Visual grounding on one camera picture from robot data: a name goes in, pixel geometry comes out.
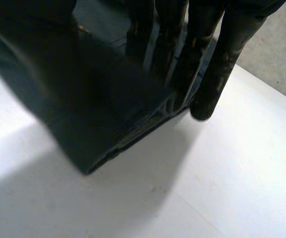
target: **fabric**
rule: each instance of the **fabric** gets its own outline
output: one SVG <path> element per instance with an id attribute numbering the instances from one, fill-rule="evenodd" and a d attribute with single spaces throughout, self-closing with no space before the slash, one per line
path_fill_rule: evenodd
<path id="1" fill-rule="evenodd" d="M 82 1 L 74 15 L 95 35 L 81 35 L 79 47 L 83 68 L 91 76 L 89 83 L 96 92 L 94 101 L 71 111 L 42 97 L 27 67 L 1 37 L 0 75 L 26 108 L 48 127 L 71 162 L 89 174 L 174 117 L 160 110 L 174 93 L 148 77 L 142 67 L 124 59 L 130 20 L 123 5 Z M 148 59 L 153 43 L 150 41 Z"/>

